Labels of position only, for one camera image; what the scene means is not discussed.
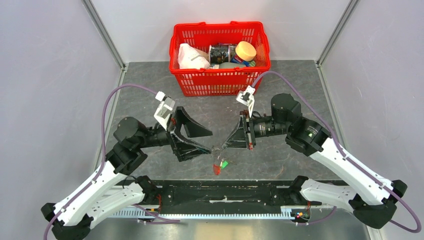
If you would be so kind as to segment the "green capped key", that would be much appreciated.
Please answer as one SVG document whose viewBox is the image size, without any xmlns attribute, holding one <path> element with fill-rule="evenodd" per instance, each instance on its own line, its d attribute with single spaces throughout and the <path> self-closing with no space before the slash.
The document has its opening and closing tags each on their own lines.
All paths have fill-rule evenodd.
<svg viewBox="0 0 424 240">
<path fill-rule="evenodd" d="M 221 169 L 225 169 L 227 166 L 229 166 L 229 165 L 237 165 L 237 163 L 236 162 L 233 162 L 233 161 L 230 161 L 230 160 L 223 160 L 221 163 L 220 163 L 220 168 Z"/>
</svg>

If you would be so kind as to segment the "keyring with red fob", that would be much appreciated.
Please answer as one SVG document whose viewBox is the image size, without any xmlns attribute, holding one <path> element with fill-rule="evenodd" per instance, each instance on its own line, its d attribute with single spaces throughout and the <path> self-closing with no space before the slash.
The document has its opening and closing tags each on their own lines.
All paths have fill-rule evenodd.
<svg viewBox="0 0 424 240">
<path fill-rule="evenodd" d="M 222 170 L 222 165 L 224 161 L 226 160 L 225 156 L 223 155 L 223 150 L 217 146 L 214 146 L 211 150 L 211 156 L 212 156 L 212 169 L 216 176 L 220 175 Z"/>
</svg>

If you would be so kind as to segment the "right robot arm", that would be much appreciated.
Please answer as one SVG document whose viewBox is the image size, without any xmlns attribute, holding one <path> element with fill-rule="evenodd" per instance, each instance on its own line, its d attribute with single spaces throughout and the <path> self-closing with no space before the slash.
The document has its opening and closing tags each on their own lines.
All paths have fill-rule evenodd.
<svg viewBox="0 0 424 240">
<path fill-rule="evenodd" d="M 247 109 L 240 112 L 239 122 L 223 148 L 251 150 L 258 138 L 284 135 L 285 143 L 293 150 L 326 166 L 346 183 L 345 187 L 335 186 L 298 176 L 288 191 L 292 203 L 329 204 L 352 213 L 374 229 L 381 229 L 392 219 L 407 185 L 401 180 L 384 178 L 356 158 L 348 157 L 325 127 L 302 115 L 301 104 L 290 94 L 272 97 L 269 116 L 254 114 L 251 93 L 240 91 L 236 100 Z"/>
</svg>

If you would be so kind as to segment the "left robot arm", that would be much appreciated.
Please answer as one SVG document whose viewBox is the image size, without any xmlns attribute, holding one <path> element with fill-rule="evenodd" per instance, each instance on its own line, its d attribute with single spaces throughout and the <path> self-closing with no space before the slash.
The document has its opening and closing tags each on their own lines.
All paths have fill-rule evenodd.
<svg viewBox="0 0 424 240">
<path fill-rule="evenodd" d="M 134 117 L 123 118 L 114 132 L 116 144 L 104 162 L 73 193 L 57 203 L 46 203 L 41 212 L 49 222 L 48 232 L 58 240 L 82 240 L 101 221 L 136 204 L 153 204 L 158 188 L 148 176 L 134 178 L 111 195 L 108 191 L 125 181 L 147 159 L 144 148 L 170 146 L 178 161 L 191 160 L 211 150 L 195 138 L 213 133 L 189 116 L 182 106 L 165 119 L 165 124 L 145 126 Z"/>
</svg>

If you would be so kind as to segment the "red plastic shopping basket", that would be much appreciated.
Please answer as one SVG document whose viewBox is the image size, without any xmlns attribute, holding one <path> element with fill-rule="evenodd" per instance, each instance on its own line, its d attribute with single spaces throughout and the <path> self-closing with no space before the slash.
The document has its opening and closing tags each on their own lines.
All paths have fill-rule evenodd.
<svg viewBox="0 0 424 240">
<path fill-rule="evenodd" d="M 207 52 L 211 45 L 237 44 L 240 41 L 255 47 L 255 66 L 224 69 L 181 69 L 179 66 L 180 44 L 189 44 Z M 236 95 L 271 68 L 268 37 L 260 21 L 176 24 L 170 39 L 169 57 L 169 71 L 186 97 Z"/>
</svg>

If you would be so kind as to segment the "grey round lid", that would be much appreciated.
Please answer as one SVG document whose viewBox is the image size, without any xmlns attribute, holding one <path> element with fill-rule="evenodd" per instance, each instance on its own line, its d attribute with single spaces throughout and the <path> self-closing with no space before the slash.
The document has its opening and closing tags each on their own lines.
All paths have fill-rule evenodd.
<svg viewBox="0 0 424 240">
<path fill-rule="evenodd" d="M 234 69 L 234 68 L 244 68 L 245 64 L 242 63 L 234 63 L 234 62 L 223 62 L 219 64 L 219 69 Z"/>
</svg>

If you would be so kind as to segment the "blue snack packet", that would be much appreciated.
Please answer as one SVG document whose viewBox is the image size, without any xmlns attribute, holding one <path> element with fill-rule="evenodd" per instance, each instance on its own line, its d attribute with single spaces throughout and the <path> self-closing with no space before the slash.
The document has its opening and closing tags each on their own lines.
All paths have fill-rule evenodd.
<svg viewBox="0 0 424 240">
<path fill-rule="evenodd" d="M 250 61 L 243 60 L 238 55 L 233 56 L 230 61 L 232 63 L 235 63 L 235 64 L 245 65 L 246 67 L 255 67 L 256 66 L 256 62 L 254 60 L 250 60 Z"/>
</svg>

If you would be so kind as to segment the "white crumpled bag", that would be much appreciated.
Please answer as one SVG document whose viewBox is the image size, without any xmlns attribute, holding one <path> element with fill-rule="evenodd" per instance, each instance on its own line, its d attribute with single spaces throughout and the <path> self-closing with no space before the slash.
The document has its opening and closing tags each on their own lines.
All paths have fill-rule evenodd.
<svg viewBox="0 0 424 240">
<path fill-rule="evenodd" d="M 210 62 L 208 54 L 200 49 L 194 48 L 187 43 L 179 45 L 177 62 L 180 69 L 208 69 Z"/>
</svg>

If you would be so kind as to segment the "black printed can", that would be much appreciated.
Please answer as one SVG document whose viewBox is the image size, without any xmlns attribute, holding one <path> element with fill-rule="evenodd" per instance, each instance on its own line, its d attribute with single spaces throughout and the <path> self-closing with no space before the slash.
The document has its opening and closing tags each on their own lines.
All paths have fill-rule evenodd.
<svg viewBox="0 0 424 240">
<path fill-rule="evenodd" d="M 235 44 L 215 44 L 209 46 L 208 57 L 211 64 L 230 62 L 235 55 Z"/>
</svg>

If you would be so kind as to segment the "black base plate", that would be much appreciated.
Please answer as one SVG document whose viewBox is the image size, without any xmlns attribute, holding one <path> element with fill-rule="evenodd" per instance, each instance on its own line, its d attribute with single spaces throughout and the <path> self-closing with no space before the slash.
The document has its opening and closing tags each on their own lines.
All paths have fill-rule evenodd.
<svg viewBox="0 0 424 240">
<path fill-rule="evenodd" d="M 290 180 L 153 180 L 157 187 L 141 201 L 162 214 L 276 214 L 283 206 L 309 203 Z"/>
</svg>

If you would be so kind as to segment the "right aluminium corner post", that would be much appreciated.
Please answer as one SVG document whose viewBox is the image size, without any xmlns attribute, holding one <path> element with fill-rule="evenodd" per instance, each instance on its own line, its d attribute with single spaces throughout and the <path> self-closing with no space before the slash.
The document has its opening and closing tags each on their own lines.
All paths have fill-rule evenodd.
<svg viewBox="0 0 424 240">
<path fill-rule="evenodd" d="M 322 50 L 319 58 L 315 62 L 318 68 L 320 68 L 323 65 L 323 63 L 326 61 L 328 55 L 330 54 L 330 51 L 334 47 L 336 41 L 338 40 L 340 34 L 342 33 L 349 19 L 351 18 L 359 2 L 360 2 L 359 0 L 350 0 L 348 2 L 333 32 L 331 33 L 324 49 Z"/>
</svg>

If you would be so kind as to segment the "aluminium corner post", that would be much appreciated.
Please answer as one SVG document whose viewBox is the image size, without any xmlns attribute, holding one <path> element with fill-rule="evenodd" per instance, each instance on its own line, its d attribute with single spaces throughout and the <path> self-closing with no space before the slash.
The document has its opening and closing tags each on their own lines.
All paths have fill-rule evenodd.
<svg viewBox="0 0 424 240">
<path fill-rule="evenodd" d="M 359 0 L 350 0 L 348 2 L 333 32 L 331 33 L 324 49 L 322 50 L 319 58 L 315 62 L 318 68 L 320 68 L 323 65 L 323 63 L 326 61 L 328 55 L 330 54 L 330 51 L 334 47 L 336 41 L 338 40 L 340 34 L 342 33 L 349 19 L 351 18 L 359 2 L 360 2 Z"/>
<path fill-rule="evenodd" d="M 106 47 L 108 48 L 109 52 L 111 53 L 114 61 L 118 65 L 118 67 L 121 70 L 124 70 L 126 67 L 126 63 L 124 62 L 123 58 L 119 54 L 119 51 L 114 44 L 110 34 L 108 33 L 94 3 L 92 0 L 81 0 L 82 4 L 84 5 L 88 15 L 90 16 L 91 20 L 93 21 L 97 31 L 99 32 L 101 38 L 103 39 Z"/>
</svg>

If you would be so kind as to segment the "left aluminium corner post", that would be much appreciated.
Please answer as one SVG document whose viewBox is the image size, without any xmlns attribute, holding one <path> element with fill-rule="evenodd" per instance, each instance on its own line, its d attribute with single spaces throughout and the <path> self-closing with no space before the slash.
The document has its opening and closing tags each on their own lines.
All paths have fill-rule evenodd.
<svg viewBox="0 0 424 240">
<path fill-rule="evenodd" d="M 110 34 L 108 33 L 94 3 L 92 0 L 81 0 L 82 4 L 84 5 L 88 15 L 90 16 L 91 20 L 93 21 L 97 31 L 99 32 L 101 38 L 103 39 L 106 47 L 108 48 L 109 52 L 111 53 L 114 61 L 118 65 L 118 67 L 121 70 L 124 70 L 126 67 L 126 63 L 124 62 L 123 58 L 119 54 L 119 51 L 114 44 Z"/>
</svg>

